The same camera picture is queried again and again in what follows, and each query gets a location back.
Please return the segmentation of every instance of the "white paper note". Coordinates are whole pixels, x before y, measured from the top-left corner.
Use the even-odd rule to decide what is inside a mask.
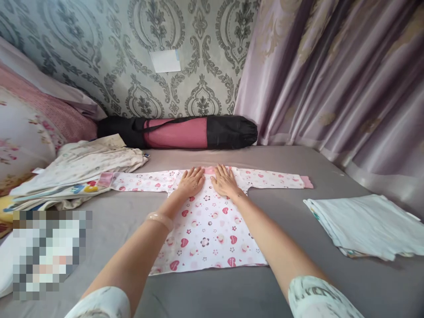
[[[150,52],[150,57],[156,73],[181,71],[177,50]]]

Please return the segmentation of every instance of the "hand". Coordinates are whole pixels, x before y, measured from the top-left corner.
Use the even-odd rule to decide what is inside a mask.
[[[184,171],[176,191],[187,198],[195,196],[203,187],[205,178],[203,174],[204,169],[200,167]]]
[[[241,191],[235,181],[233,171],[230,168],[228,172],[224,165],[217,165],[215,167],[215,176],[211,177],[214,190],[221,196],[233,197]]]

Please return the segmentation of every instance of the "forearm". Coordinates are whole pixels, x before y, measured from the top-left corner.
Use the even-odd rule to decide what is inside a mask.
[[[241,190],[231,198],[287,300],[290,282],[297,276],[312,275],[328,281],[305,252]]]
[[[186,199],[175,191],[156,212],[173,220]],[[168,233],[167,227],[158,221],[147,220],[141,224],[101,270],[82,298],[102,287],[115,286],[128,296],[134,315],[151,267]]]

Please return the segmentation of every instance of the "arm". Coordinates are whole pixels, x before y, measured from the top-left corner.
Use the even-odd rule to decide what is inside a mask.
[[[287,301],[293,278],[311,275],[328,281],[305,252],[237,186],[231,169],[218,165],[215,175],[216,179],[211,177],[215,191],[230,197],[239,209]]]
[[[178,189],[168,197],[156,213],[174,220],[184,202],[201,190],[204,183],[203,173],[204,169],[200,167],[191,168],[189,172],[185,171]],[[81,299],[102,287],[115,286],[127,295],[131,306],[131,316],[133,316],[150,269],[168,234],[168,228],[161,222],[146,220],[105,265]]]

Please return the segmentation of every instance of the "mattress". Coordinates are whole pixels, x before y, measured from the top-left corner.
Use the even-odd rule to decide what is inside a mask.
[[[188,169],[223,163],[240,168],[307,175],[314,189],[250,189],[249,197],[273,218],[327,274],[356,308],[370,317],[424,316],[424,257],[349,259],[332,244],[303,199],[370,194],[321,154],[301,146],[250,147],[235,151],[150,150],[137,172]],[[85,260],[45,300],[0,299],[0,317],[59,318],[77,303],[113,254],[166,199],[166,193],[101,194],[79,210],[93,211]],[[135,317],[292,317],[269,267],[207,269],[150,277]]]

